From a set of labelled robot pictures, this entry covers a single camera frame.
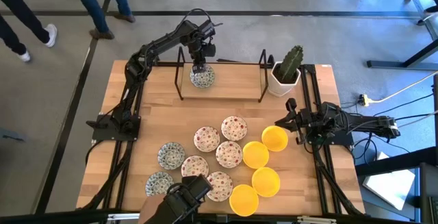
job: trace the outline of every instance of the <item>wooden tabletop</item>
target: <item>wooden tabletop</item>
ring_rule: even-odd
[[[127,61],[114,62],[102,112],[113,108],[120,100],[125,84],[124,66]],[[318,85],[322,101],[339,104],[335,78],[330,65],[316,65]],[[174,67],[155,67],[149,75],[144,87],[140,115],[142,116],[141,130],[138,141],[134,143],[129,166],[129,174],[123,199],[123,210],[139,211],[146,199],[144,190],[147,179],[157,171],[170,173],[176,182],[181,181],[180,168],[168,171],[158,165],[157,153],[167,142],[178,142],[183,145],[186,156],[203,156],[210,168],[210,173],[223,171],[233,179],[235,186],[251,185],[250,179],[254,172],[244,163],[234,169],[221,167],[215,158],[215,153],[203,153],[197,150],[193,143],[195,131],[202,126],[212,126],[220,131],[222,120],[231,115],[238,115],[248,124],[246,137],[238,143],[243,146],[250,141],[260,141],[263,129],[273,125],[275,121],[287,114],[285,101],[293,97],[298,108],[304,108],[301,81],[288,95],[278,98],[266,93],[263,101],[226,100],[226,99],[184,99],[181,101],[174,85]],[[313,102],[313,90],[309,85]],[[307,153],[302,145],[295,143],[296,133],[289,133],[289,144],[281,152],[270,152],[268,167],[278,172],[281,178],[280,191],[271,198],[259,198],[257,214],[291,214],[319,215],[321,214],[320,200],[313,156]],[[104,141],[90,154],[77,207],[86,205],[97,193],[107,179],[110,170],[114,141]],[[337,183],[353,202],[356,208],[364,212],[359,184],[350,153],[340,146],[331,146],[333,166]],[[115,206],[118,181],[113,189],[110,207]],[[333,201],[329,185],[325,182],[328,209],[333,210]],[[206,198],[199,212],[230,213],[228,201],[216,203]]]

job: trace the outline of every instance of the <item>person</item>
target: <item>person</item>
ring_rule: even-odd
[[[11,12],[25,24],[35,36],[46,46],[53,47],[55,45],[57,29],[53,24],[48,24],[43,28],[41,22],[36,18],[35,14],[27,7],[23,0],[1,0],[9,7]],[[5,19],[0,15],[0,38],[3,39],[17,56],[24,62],[31,60],[29,50],[20,42],[12,28],[6,23]]]
[[[138,224],[145,224],[155,214],[158,205],[163,202],[163,198],[165,196],[166,194],[158,194],[146,198],[146,201],[144,202],[143,207],[140,211]]]
[[[132,15],[131,9],[128,5],[128,0],[116,1],[118,4],[118,14],[114,15],[114,17],[134,23],[136,18]],[[92,17],[94,25],[96,25],[96,29],[90,30],[91,37],[95,39],[114,39],[114,35],[105,21],[105,15],[97,0],[81,0],[81,2]]]

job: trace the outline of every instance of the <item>white pot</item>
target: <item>white pot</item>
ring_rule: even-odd
[[[269,93],[273,94],[276,97],[282,97],[283,95],[286,95],[297,83],[298,80],[301,77],[300,70],[296,69],[296,72],[298,73],[296,81],[293,84],[282,84],[280,83],[274,76],[273,72],[276,68],[277,64],[281,64],[282,62],[275,62],[274,67],[272,68],[271,73],[268,77],[268,90]]]

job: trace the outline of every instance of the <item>yellow plastic cup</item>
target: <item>yellow plastic cup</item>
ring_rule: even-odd
[[[250,216],[259,207],[259,196],[254,188],[241,184],[236,186],[229,198],[231,209],[239,216]]]
[[[252,169],[259,169],[268,163],[269,151],[261,142],[252,141],[247,143],[243,152],[245,164]]]
[[[268,167],[257,169],[252,178],[254,190],[262,197],[273,197],[280,190],[280,176]]]
[[[285,130],[276,125],[268,126],[261,134],[261,141],[270,151],[282,151],[286,148],[289,138]]]

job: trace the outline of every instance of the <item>gray floor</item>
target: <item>gray floor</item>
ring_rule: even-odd
[[[25,0],[33,10],[83,10],[79,0]],[[416,11],[404,0],[129,0],[133,10],[292,10],[292,11]],[[116,10],[114,0],[109,10]],[[87,16],[41,16],[44,23],[58,26],[59,38],[47,49],[13,16],[6,20],[28,46],[34,61],[23,64],[0,44],[0,127],[25,135],[26,142],[0,139],[0,216],[31,212],[42,176],[55,146],[57,134],[78,74],[87,54],[93,27]],[[431,42],[417,19],[213,16],[217,28],[216,58],[255,62],[262,49],[276,60],[294,45],[302,45],[305,63],[332,64],[342,102],[354,101],[360,93],[380,99],[421,79],[429,72],[378,70],[365,67],[366,60],[404,61]],[[75,122],[68,140],[48,211],[73,210],[90,147],[92,130],[85,121],[99,112],[113,60],[127,59],[139,47],[169,32],[180,16],[139,16],[135,24],[108,17],[116,35],[99,41],[83,90]],[[191,18],[203,22],[202,17]],[[173,61],[177,49],[162,60]],[[429,61],[437,61],[433,55]],[[390,101],[359,107],[373,115],[400,103],[431,93],[432,79],[413,87]],[[390,112],[395,117],[433,111],[432,98]],[[427,119],[402,128],[395,145],[415,151],[432,146],[433,120]],[[403,150],[376,141],[378,150],[391,155]]]

